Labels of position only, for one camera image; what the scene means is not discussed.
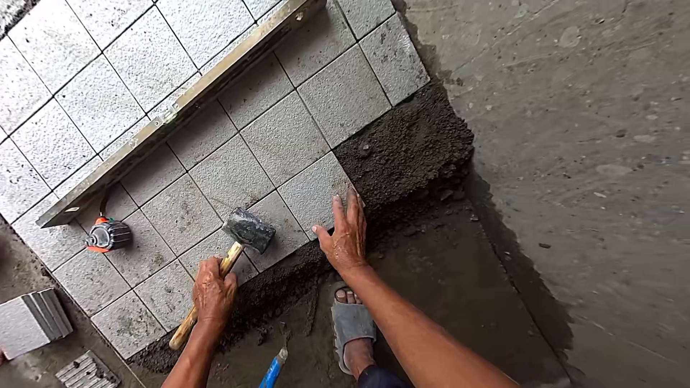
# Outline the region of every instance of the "loose tile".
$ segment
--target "loose tile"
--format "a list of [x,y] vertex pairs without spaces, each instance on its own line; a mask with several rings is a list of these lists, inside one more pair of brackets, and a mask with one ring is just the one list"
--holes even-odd
[[297,92],[275,104],[241,133],[275,186],[331,150]]
[[247,256],[259,271],[274,265],[309,242],[306,234],[277,191],[267,195],[256,205],[250,207],[248,211],[275,228],[275,236],[273,236],[263,255],[252,248],[245,249]]
[[325,10],[281,42],[275,54],[293,84],[299,85],[353,44],[345,18],[330,0]]
[[55,98],[96,152],[144,116],[115,69],[99,56]]
[[62,264],[53,275],[87,316],[101,311],[130,290],[103,253],[88,249]]
[[158,0],[157,7],[199,68],[254,23],[242,0]]
[[293,89],[275,55],[270,54],[227,87],[218,100],[233,123],[243,128]]
[[4,131],[12,133],[48,99],[50,91],[10,38],[0,40],[0,126]]
[[153,5],[151,0],[68,0],[101,49]]
[[105,54],[146,112],[197,71],[156,7],[117,38]]
[[329,152],[280,186],[278,192],[309,239],[314,240],[316,235],[311,231],[313,225],[333,228],[331,198],[338,194],[344,201],[349,182],[335,155]]
[[189,175],[221,217],[236,207],[248,208],[274,189],[240,136],[202,160]]
[[95,154],[54,99],[16,130],[12,139],[51,188]]
[[194,246],[222,224],[189,175],[183,175],[141,210],[176,255]]
[[51,271],[81,251],[86,239],[86,232],[75,221],[45,229],[36,225],[36,220],[58,199],[50,194],[12,223],[14,231]]
[[355,45],[297,88],[331,148],[391,108]]
[[357,39],[395,13],[391,0],[337,0]]
[[367,35],[359,45],[393,105],[429,81],[398,14]]
[[99,54],[65,0],[38,3],[9,36],[53,93]]
[[14,222],[50,192],[11,139],[0,144],[0,214]]
[[127,283],[134,287],[172,262],[175,254],[141,211],[135,211],[122,221],[132,229],[132,244],[107,252],[106,256]]
[[129,358],[166,331],[134,291],[114,301],[91,318],[122,358]]
[[225,110],[214,100],[168,139],[168,145],[189,170],[235,133],[237,129]]
[[141,206],[184,174],[184,167],[167,144],[162,144],[146,160],[125,175],[122,186]]

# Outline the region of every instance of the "pant leg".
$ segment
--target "pant leg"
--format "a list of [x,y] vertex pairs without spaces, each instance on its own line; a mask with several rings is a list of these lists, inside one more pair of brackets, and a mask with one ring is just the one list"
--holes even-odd
[[359,388],[409,388],[409,385],[400,380],[396,375],[379,367],[370,365],[357,380]]

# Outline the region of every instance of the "gray sandal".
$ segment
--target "gray sandal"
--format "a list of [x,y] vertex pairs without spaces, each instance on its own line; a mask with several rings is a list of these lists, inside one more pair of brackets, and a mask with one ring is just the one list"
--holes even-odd
[[346,288],[345,282],[336,282],[331,285],[333,306],[331,307],[331,319],[333,320],[333,333],[335,333],[335,354],[338,356],[340,369],[351,375],[352,372],[345,365],[345,344],[360,338],[371,338],[376,341],[376,324],[369,310],[363,304],[341,303],[335,299],[335,292]]

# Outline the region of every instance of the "foot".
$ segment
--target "foot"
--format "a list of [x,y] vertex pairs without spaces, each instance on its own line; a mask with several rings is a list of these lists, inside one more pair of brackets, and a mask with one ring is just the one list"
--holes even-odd
[[[335,292],[335,299],[341,303],[362,304],[362,300],[348,288]],[[345,344],[345,365],[350,369],[356,380],[369,365],[376,365],[374,361],[374,348],[370,338],[351,340]]]

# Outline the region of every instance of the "wooden handle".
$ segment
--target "wooden handle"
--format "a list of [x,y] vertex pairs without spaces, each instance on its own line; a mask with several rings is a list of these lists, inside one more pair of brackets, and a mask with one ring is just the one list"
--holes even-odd
[[[230,270],[233,269],[233,265],[235,265],[235,262],[237,261],[239,254],[242,253],[243,250],[244,247],[242,246],[242,244],[238,242],[233,244],[233,246],[228,251],[228,255],[220,263],[219,274],[221,279],[224,279],[225,275],[227,275],[228,272],[230,272]],[[189,314],[187,314],[187,317],[184,318],[180,326],[177,327],[175,334],[172,335],[172,338],[168,343],[168,346],[172,350],[179,350],[182,347],[182,345],[184,345],[184,343],[187,342],[189,333],[192,332],[194,324],[197,323],[198,313],[199,312],[197,311],[197,307],[192,307],[191,311],[189,311]]]

